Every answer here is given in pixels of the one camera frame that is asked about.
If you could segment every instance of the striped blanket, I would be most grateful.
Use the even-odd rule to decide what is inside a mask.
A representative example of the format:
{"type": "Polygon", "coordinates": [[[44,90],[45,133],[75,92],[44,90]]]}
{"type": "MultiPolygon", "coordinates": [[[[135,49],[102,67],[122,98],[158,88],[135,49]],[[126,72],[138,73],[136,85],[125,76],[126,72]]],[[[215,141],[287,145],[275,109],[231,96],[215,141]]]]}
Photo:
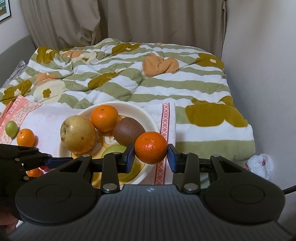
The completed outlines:
{"type": "Polygon", "coordinates": [[[255,153],[252,127],[233,105],[223,63],[195,47],[111,38],[88,47],[39,47],[25,72],[0,89],[0,112],[18,95],[76,109],[174,102],[178,151],[232,161],[255,153]]]}

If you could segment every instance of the white plastic bag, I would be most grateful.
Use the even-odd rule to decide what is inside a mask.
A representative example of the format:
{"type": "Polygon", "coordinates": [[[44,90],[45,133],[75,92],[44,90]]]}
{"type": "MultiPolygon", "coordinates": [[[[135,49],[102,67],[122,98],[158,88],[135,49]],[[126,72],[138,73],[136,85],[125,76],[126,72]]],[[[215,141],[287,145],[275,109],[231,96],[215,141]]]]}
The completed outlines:
{"type": "Polygon", "coordinates": [[[269,180],[273,168],[271,158],[265,153],[254,155],[246,161],[246,169],[266,180],[269,180]]]}

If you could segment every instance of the bowl rim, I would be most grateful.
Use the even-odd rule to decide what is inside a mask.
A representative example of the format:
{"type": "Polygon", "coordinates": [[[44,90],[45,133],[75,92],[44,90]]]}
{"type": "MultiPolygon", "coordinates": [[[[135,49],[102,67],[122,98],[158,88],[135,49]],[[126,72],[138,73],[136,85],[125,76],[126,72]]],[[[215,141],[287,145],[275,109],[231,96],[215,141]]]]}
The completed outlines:
{"type": "MultiPolygon", "coordinates": [[[[128,102],[109,101],[109,102],[104,102],[104,103],[101,103],[101,104],[92,105],[92,106],[89,106],[86,109],[82,110],[77,115],[83,115],[85,112],[87,112],[87,111],[89,111],[91,109],[94,109],[94,108],[96,108],[98,106],[102,106],[102,105],[108,105],[108,104],[128,105],[128,106],[130,106],[132,108],[137,109],[138,111],[142,112],[147,117],[147,119],[152,123],[154,131],[159,132],[159,128],[158,128],[155,120],[151,117],[151,115],[148,114],[147,111],[145,111],[143,108],[141,108],[141,107],[139,107],[139,106],[137,106],[135,104],[128,103],[128,102]]],[[[62,145],[62,143],[60,141],[59,150],[58,150],[59,156],[60,156],[60,153],[61,153],[61,148],[64,148],[64,147],[63,147],[63,145],[62,145]]],[[[153,167],[154,167],[154,165],[145,163],[143,168],[141,169],[141,171],[132,180],[128,181],[125,184],[139,184],[141,181],[143,181],[148,176],[148,174],[152,171],[153,167]]]]}

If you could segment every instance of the orange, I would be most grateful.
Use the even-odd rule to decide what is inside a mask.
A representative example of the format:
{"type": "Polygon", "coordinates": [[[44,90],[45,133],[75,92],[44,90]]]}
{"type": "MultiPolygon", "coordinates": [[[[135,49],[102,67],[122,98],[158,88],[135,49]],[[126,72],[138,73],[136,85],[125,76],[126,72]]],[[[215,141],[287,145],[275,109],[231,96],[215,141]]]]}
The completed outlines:
{"type": "Polygon", "coordinates": [[[35,144],[35,135],[30,129],[22,129],[17,134],[17,144],[19,146],[33,147],[35,144]]]}
{"type": "Polygon", "coordinates": [[[91,121],[98,131],[108,132],[118,123],[118,111],[111,105],[101,105],[91,113],[91,121]]]}
{"type": "Polygon", "coordinates": [[[42,171],[39,168],[35,168],[33,170],[27,171],[28,177],[41,177],[42,171]]]}
{"type": "Polygon", "coordinates": [[[156,164],[162,161],[168,151],[165,138],[155,131],[145,132],[135,142],[135,154],[140,161],[156,164]]]}

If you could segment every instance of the gray pillow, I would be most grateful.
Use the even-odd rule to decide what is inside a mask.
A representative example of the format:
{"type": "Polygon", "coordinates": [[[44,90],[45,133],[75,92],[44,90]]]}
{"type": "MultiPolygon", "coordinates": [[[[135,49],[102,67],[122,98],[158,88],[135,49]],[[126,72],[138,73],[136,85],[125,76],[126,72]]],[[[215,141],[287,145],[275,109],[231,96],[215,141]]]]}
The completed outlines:
{"type": "Polygon", "coordinates": [[[15,70],[13,71],[13,73],[10,75],[10,77],[5,81],[4,85],[9,84],[12,80],[14,80],[16,77],[20,76],[24,71],[25,71],[25,67],[27,67],[28,64],[26,64],[23,60],[21,60],[15,70]]]}

